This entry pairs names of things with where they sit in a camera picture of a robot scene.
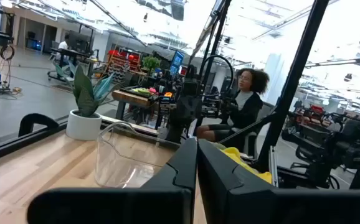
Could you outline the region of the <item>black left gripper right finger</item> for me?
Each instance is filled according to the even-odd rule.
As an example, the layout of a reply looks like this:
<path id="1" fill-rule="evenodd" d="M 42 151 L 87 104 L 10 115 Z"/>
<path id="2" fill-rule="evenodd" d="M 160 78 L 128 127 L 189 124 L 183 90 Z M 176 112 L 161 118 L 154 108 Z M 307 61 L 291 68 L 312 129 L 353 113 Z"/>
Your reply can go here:
<path id="1" fill-rule="evenodd" d="M 198 142 L 198 178 L 208 223 L 360 224 L 360 190 L 280 189 L 212 143 Z"/>

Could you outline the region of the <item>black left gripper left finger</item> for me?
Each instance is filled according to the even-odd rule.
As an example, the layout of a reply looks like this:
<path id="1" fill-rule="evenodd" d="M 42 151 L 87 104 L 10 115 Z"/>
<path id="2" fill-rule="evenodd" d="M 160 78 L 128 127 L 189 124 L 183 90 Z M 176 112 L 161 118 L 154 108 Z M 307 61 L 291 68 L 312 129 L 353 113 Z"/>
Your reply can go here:
<path id="1" fill-rule="evenodd" d="M 197 142 L 188 139 L 139 188 L 56 188 L 35 197 L 28 223 L 192 223 Z"/>

